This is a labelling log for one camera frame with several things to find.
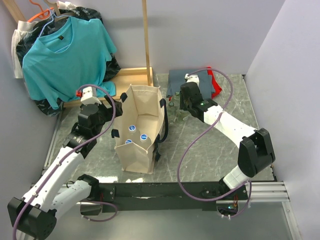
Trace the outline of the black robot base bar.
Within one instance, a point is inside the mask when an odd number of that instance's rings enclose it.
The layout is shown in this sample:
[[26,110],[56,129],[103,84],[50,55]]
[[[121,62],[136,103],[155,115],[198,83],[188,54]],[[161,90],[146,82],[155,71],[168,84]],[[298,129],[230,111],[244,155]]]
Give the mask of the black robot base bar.
[[[224,193],[217,181],[183,182],[183,187],[193,196],[202,199],[216,198]],[[197,201],[188,197],[177,182],[140,182],[140,183],[100,183],[102,200],[117,206],[119,211],[148,210],[192,210],[216,211],[217,202]],[[223,198],[223,201],[244,201],[248,199],[245,186]],[[80,205],[80,213],[84,216],[97,216],[100,213],[114,213],[114,208],[102,204],[84,203]]]

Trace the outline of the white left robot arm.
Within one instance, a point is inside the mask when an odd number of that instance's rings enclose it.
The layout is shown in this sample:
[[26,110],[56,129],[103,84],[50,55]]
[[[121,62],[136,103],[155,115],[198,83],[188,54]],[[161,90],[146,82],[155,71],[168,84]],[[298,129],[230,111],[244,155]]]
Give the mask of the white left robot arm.
[[57,220],[76,203],[82,200],[101,203],[103,195],[99,180],[87,174],[81,175],[63,193],[58,191],[97,144],[97,138],[105,133],[104,124],[112,124],[123,114],[120,101],[108,96],[104,98],[110,107],[99,101],[80,106],[78,120],[53,163],[23,197],[14,197],[8,203],[13,239],[17,238],[17,231],[21,231],[37,240],[45,240]]

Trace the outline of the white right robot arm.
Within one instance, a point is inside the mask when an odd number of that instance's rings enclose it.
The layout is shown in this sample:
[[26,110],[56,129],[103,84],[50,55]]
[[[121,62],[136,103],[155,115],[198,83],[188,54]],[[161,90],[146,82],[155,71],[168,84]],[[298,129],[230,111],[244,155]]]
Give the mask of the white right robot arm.
[[180,104],[181,109],[203,123],[214,125],[238,147],[237,165],[219,181],[222,198],[231,199],[240,184],[276,160],[271,136],[266,129],[246,125],[212,99],[203,99],[197,83],[188,82],[180,87]]

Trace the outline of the beige canvas tote bag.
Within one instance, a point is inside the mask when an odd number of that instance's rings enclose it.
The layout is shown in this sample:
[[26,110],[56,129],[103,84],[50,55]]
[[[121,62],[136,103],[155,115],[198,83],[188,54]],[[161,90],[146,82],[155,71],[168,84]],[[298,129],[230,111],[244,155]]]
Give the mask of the beige canvas tote bag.
[[[122,170],[127,172],[152,174],[154,162],[160,158],[157,144],[163,142],[168,134],[166,100],[158,87],[130,85],[120,97],[122,115],[113,122],[111,136],[115,140],[115,151]],[[125,144],[128,128],[135,125],[139,139]],[[147,134],[151,145],[147,150],[140,146],[140,135]]]

